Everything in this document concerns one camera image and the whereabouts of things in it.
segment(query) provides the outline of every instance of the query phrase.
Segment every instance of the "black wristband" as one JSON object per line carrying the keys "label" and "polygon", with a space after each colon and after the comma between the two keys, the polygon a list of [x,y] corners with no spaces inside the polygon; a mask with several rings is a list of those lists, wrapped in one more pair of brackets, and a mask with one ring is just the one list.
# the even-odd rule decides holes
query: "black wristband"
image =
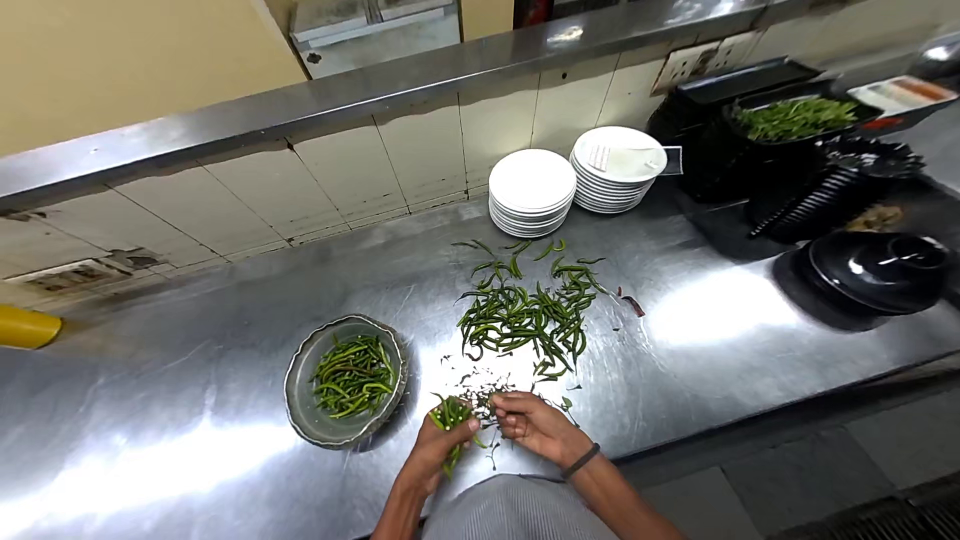
{"label": "black wristband", "polygon": [[565,471],[563,471],[560,474],[560,476],[563,477],[564,480],[569,479],[570,477],[573,476],[573,473],[576,473],[577,471],[579,471],[584,465],[587,464],[588,461],[593,459],[593,457],[597,454],[600,454],[600,444],[593,443],[593,448],[591,448],[586,454],[584,454],[583,457],[581,457],[580,459],[577,459],[577,461],[573,465],[570,465],[569,468],[567,468]]}

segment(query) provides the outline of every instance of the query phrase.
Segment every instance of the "bowl of green chilies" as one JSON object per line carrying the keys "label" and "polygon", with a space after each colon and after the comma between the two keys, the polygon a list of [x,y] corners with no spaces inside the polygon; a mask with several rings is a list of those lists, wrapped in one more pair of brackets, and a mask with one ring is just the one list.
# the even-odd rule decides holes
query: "bowl of green chilies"
{"label": "bowl of green chilies", "polygon": [[396,332],[366,315],[346,315],[300,344],[284,382],[287,417],[307,441],[348,449],[387,421],[406,382]]}

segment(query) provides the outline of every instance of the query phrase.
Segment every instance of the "hand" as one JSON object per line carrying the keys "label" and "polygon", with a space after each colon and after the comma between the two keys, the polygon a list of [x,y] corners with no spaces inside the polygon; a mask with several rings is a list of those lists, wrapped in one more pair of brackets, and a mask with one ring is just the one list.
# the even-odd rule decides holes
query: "hand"
{"label": "hand", "polygon": [[558,409],[530,392],[493,394],[503,436],[553,461],[561,469],[576,463],[593,446]]}
{"label": "hand", "polygon": [[429,416],[424,416],[417,442],[397,479],[406,482],[408,487],[424,497],[433,495],[440,484],[441,467],[446,455],[458,444],[469,446],[470,438],[479,429],[480,421],[472,416],[450,431],[441,430]]}

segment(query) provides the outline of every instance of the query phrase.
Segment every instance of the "yellow object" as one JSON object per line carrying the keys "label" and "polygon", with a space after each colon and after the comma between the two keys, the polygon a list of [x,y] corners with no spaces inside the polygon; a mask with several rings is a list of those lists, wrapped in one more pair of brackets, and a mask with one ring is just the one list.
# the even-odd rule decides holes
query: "yellow object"
{"label": "yellow object", "polygon": [[461,0],[460,28],[464,41],[510,32],[514,0]]}
{"label": "yellow object", "polygon": [[0,305],[0,345],[39,349],[53,341],[62,326],[59,317]]}

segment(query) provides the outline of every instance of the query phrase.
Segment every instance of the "tiled wall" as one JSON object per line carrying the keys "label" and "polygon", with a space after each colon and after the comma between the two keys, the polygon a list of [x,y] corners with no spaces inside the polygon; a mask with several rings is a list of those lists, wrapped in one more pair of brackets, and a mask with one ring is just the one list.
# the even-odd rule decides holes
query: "tiled wall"
{"label": "tiled wall", "polygon": [[[868,0],[771,27],[746,62],[789,54],[816,64],[916,46],[957,20],[956,0]],[[663,59],[694,41],[473,88],[0,219],[0,278],[110,250],[146,248],[164,260],[71,295],[0,282],[0,303],[55,308],[481,196],[491,168],[511,152],[566,155],[594,126],[643,128],[662,99],[650,89]]]}

